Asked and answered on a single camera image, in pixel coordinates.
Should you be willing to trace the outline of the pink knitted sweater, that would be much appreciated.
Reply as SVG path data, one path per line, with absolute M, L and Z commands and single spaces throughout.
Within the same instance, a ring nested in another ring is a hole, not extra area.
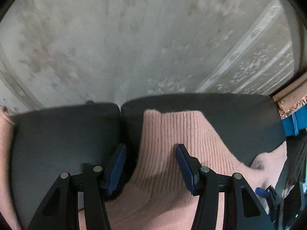
M 1 214 L 11 229 L 25 229 L 17 211 L 17 194 L 12 191 L 12 151 L 16 149 L 17 133 L 26 119 L 39 117 L 26 127 L 23 157 L 31 157 L 37 146 L 47 160 L 35 157 L 26 168 L 40 165 L 47 171 L 59 170 L 52 154 L 64 159 L 64 148 L 55 135 L 43 125 L 50 117 L 60 136 L 67 136 L 66 161 L 77 164 L 78 157 L 111 147 L 111 131 L 119 117 L 114 104 L 93 104 L 53 108 L 11 117 L 1 109 Z M 111 225 L 116 229 L 188 229 L 196 211 L 196 199 L 184 188 L 183 178 L 175 162 L 175 146 L 183 143 L 201 164 L 223 175 L 241 173 L 252 188 L 275 186 L 287 160 L 287 144 L 270 147 L 259 153 L 247 166 L 233 155 L 216 130 L 200 111 L 161 113 L 145 110 L 141 114 L 140 143 L 131 152 L 133 174 L 122 193 L 107 203 Z

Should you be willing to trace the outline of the blue box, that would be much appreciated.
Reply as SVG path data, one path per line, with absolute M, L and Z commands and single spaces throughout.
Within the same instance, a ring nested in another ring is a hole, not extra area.
M 297 136 L 300 130 L 307 127 L 306 107 L 283 119 L 282 124 L 286 136 Z

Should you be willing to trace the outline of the brown patterned curtain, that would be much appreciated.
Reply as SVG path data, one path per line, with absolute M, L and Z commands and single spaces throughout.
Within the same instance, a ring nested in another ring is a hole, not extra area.
M 278 104 L 281 119 L 289 117 L 294 112 L 306 105 L 307 95 L 306 72 L 285 89 L 273 96 Z

